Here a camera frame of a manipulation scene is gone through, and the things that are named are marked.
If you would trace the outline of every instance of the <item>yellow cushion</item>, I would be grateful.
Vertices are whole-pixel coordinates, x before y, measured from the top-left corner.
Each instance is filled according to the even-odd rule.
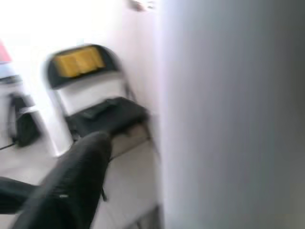
[[[88,47],[85,49],[89,50],[91,57],[98,68],[104,68],[106,66],[99,51],[95,47]]]
[[[88,73],[97,69],[97,66],[88,49],[81,49],[73,52],[73,56],[81,73]]]
[[[55,58],[55,62],[64,77],[76,77],[81,74],[73,53],[59,55]]]

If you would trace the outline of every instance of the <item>chair seat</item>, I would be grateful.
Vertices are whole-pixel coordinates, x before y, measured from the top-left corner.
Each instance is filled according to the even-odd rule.
[[[113,99],[115,105],[106,109],[97,118],[90,120],[83,116],[88,109],[73,114],[70,122],[81,137],[95,131],[103,131],[110,135],[119,134],[135,124],[144,122],[148,115],[144,107],[123,97]]]

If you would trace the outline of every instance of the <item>black backpack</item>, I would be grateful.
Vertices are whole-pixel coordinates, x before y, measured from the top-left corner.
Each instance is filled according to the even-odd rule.
[[[25,99],[17,94],[9,95],[8,112],[8,136],[12,140],[12,145],[19,147],[28,146],[33,143],[40,135],[40,131],[33,119],[31,112],[25,112],[29,107]]]

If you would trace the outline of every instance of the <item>strap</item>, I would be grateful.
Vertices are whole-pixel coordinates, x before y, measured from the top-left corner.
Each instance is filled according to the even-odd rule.
[[[8,131],[8,136],[12,139],[13,144],[17,143],[17,136],[14,134],[13,129],[12,129],[12,123],[10,122],[11,117],[13,116],[13,111],[15,107],[15,101],[16,101],[16,96],[14,93],[9,94],[9,111],[8,111],[8,118],[7,118],[7,131]]]

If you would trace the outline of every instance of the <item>red object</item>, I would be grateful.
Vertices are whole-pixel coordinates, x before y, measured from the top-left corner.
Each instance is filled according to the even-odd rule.
[[[3,43],[0,41],[0,63],[11,62],[9,53],[6,51]]]

